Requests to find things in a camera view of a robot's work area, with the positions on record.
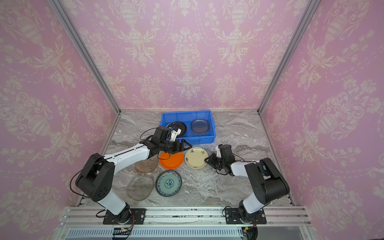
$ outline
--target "wallpaper pattern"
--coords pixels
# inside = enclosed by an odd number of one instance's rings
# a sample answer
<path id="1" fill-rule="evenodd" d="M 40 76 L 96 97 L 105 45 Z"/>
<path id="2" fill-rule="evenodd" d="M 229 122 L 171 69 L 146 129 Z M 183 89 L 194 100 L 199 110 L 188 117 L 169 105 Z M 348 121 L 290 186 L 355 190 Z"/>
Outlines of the wallpaper pattern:
<path id="1" fill-rule="evenodd" d="M 50 239 L 116 117 L 48 1 L 0 1 L 0 232 Z"/>
<path id="2" fill-rule="evenodd" d="M 307 0 L 61 0 L 122 109 L 257 109 Z"/>
<path id="3" fill-rule="evenodd" d="M 263 114 L 319 240 L 384 238 L 383 9 L 322 0 Z"/>

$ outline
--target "blue and white porcelain plate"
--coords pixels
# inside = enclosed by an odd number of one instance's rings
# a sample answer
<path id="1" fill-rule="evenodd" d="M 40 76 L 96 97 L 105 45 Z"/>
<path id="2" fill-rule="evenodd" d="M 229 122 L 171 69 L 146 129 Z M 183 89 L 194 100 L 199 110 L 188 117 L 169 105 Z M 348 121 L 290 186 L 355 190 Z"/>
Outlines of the blue and white porcelain plate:
<path id="1" fill-rule="evenodd" d="M 156 180 L 157 192 L 165 197 L 175 195 L 181 188 L 181 177 L 173 170 L 162 172 Z"/>

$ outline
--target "gray marble surface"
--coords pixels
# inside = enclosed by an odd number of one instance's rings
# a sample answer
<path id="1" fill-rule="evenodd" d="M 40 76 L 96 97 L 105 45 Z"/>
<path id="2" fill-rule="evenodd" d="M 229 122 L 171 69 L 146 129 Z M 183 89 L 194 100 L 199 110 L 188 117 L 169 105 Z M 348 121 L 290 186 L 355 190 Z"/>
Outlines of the gray marble surface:
<path id="1" fill-rule="evenodd" d="M 215 152 L 217 145 L 230 144 L 232 151 L 246 161 L 265 157 L 274 161 L 260 117 L 255 111 L 213 111 L 212 114 L 216 124 L 215 142 L 194 146 L 202 147 L 210 155 Z M 147 129 L 157 127 L 160 119 L 160 112 L 123 112 L 107 153 L 118 152 L 137 144 L 140 135 Z M 157 168 L 147 175 L 156 180 L 157 176 L 165 170 L 159 163 Z M 192 169 L 183 162 L 175 170 L 182 177 L 182 187 L 171 197 L 163 197 L 153 188 L 149 197 L 143 201 L 129 198 L 126 193 L 127 184 L 138 174 L 133 166 L 115 175 L 113 190 L 131 206 L 231 206 L 238 205 L 252 193 L 247 178 L 216 174 L 209 165 L 201 169 Z M 285 196 L 271 204 L 290 205 L 290 199 Z M 90 200 L 86 202 L 86 206 L 94 205 L 96 203 Z"/>

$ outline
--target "glass plate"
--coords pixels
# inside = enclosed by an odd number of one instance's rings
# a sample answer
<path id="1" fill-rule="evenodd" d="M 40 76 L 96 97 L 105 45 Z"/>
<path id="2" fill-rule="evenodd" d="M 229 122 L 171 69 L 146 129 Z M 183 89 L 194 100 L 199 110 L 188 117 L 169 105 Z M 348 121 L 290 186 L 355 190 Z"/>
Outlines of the glass plate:
<path id="1" fill-rule="evenodd" d="M 136 174 L 127 185 L 127 195 L 136 201 L 143 201 L 146 199 L 153 187 L 155 181 L 151 175 L 147 174 Z"/>
<path id="2" fill-rule="evenodd" d="M 205 119 L 195 119 L 191 122 L 190 129 L 195 134 L 204 134 L 209 132 L 209 121 Z"/>
<path id="3" fill-rule="evenodd" d="M 149 173 L 156 169 L 158 162 L 159 159 L 157 158 L 157 156 L 153 156 L 149 159 L 135 163 L 133 167 L 138 172 Z"/>

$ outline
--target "plate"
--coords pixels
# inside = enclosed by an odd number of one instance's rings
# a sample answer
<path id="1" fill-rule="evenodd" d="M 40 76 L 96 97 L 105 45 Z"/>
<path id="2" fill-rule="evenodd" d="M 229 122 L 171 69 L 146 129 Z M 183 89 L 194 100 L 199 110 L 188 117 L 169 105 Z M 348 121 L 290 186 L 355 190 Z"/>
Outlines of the plate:
<path id="1" fill-rule="evenodd" d="M 127 185 L 127 196 L 136 201 L 143 201 L 150 195 L 154 185 L 155 181 L 151 175 L 136 174 Z"/>
<path id="2" fill-rule="evenodd" d="M 163 152 L 160 155 L 160 164 L 165 169 L 175 169 L 181 166 L 184 161 L 184 154 L 182 152 L 178 152 L 175 154 L 169 155 L 169 153 Z"/>
<path id="3" fill-rule="evenodd" d="M 209 121 L 205 119 L 195 119 L 191 122 L 190 128 L 194 134 L 207 133 L 210 129 Z"/>
<path id="4" fill-rule="evenodd" d="M 167 127 L 173 127 L 173 128 L 177 127 L 181 129 L 180 134 L 177 135 L 176 138 L 184 136 L 184 134 L 187 132 L 187 125 L 183 122 L 171 122 L 170 124 L 167 125 Z"/>
<path id="5" fill-rule="evenodd" d="M 206 150 L 200 147 L 193 147 L 185 154 L 185 162 L 191 168 L 200 169 L 207 164 L 204 162 L 204 159 L 207 157 L 208 153 Z"/>
<path id="6" fill-rule="evenodd" d="M 158 162 L 159 162 L 159 160 L 157 159 L 157 156 L 153 156 L 153 157 L 148 158 L 146 160 L 142 160 L 142 161 L 136 162 L 133 165 L 133 167 L 138 172 L 149 173 L 149 172 L 152 172 L 153 170 L 156 169 Z"/>
<path id="7" fill-rule="evenodd" d="M 170 197 L 175 195 L 181 188 L 181 177 L 174 170 L 162 172 L 156 180 L 157 192 L 164 196 Z"/>

